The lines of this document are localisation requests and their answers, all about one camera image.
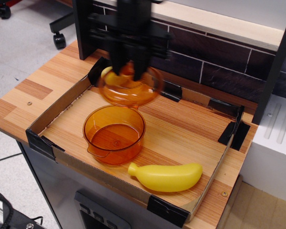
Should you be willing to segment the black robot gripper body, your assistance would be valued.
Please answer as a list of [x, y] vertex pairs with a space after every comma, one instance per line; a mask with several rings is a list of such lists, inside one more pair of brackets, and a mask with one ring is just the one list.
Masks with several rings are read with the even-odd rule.
[[130, 46], [130, 58], [135, 49], [148, 49], [151, 58], [166, 59], [167, 44], [171, 34], [152, 20], [152, 7], [161, 0], [118, 0], [113, 14], [91, 13], [90, 37], [102, 41], [109, 52], [110, 42], [122, 42]]

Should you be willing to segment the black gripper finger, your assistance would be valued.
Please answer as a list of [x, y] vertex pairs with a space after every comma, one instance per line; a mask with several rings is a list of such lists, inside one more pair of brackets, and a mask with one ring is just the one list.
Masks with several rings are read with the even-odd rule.
[[140, 80], [142, 74], [146, 72], [151, 56], [151, 52], [148, 49], [135, 49], [133, 54], [134, 81]]
[[116, 75], [120, 75], [121, 69], [130, 61], [130, 46], [122, 42], [110, 42], [109, 54], [112, 69]]

